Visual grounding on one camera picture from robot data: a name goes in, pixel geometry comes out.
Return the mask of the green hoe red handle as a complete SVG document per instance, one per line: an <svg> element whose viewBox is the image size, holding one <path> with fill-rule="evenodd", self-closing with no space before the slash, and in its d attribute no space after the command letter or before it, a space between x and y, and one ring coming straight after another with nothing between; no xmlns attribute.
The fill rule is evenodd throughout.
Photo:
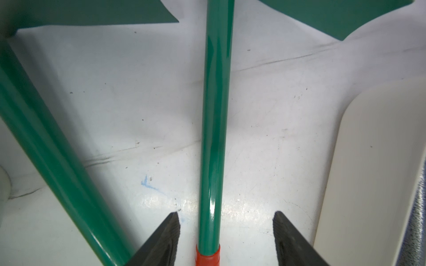
<svg viewBox="0 0 426 266"><path fill-rule="evenodd" d="M196 265L220 263L227 110L234 1L207 3L199 236ZM266 5L340 41L408 1L266 1Z"/></svg>
<svg viewBox="0 0 426 266"><path fill-rule="evenodd" d="M2 1L1 118L105 266L125 266L135 250L7 43L45 25L174 23L161 1Z"/></svg>

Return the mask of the cream plastic storage tray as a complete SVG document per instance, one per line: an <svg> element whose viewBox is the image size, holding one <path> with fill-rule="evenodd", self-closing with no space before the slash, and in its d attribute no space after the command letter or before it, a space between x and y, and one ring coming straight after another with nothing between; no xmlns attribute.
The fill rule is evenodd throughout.
<svg viewBox="0 0 426 266"><path fill-rule="evenodd" d="M340 123L315 250L331 266L396 266L425 165L425 77L360 93Z"/></svg>

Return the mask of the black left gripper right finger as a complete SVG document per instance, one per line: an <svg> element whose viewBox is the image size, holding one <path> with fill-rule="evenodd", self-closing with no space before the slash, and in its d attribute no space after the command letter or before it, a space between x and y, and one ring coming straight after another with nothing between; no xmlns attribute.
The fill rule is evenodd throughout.
<svg viewBox="0 0 426 266"><path fill-rule="evenodd" d="M279 266L329 266L281 211L274 214L273 232Z"/></svg>

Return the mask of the grey speckled hoe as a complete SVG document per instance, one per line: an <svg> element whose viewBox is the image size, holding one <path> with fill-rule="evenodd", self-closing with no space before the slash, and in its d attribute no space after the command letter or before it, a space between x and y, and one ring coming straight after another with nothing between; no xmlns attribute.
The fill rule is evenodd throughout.
<svg viewBox="0 0 426 266"><path fill-rule="evenodd" d="M397 266L426 264L426 166L420 174Z"/></svg>

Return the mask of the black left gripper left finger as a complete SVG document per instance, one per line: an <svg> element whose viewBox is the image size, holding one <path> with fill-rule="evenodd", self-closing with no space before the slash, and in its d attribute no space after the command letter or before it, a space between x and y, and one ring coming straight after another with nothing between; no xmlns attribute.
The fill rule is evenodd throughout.
<svg viewBox="0 0 426 266"><path fill-rule="evenodd" d="M179 236L179 216L177 212L172 212L125 266L173 266Z"/></svg>

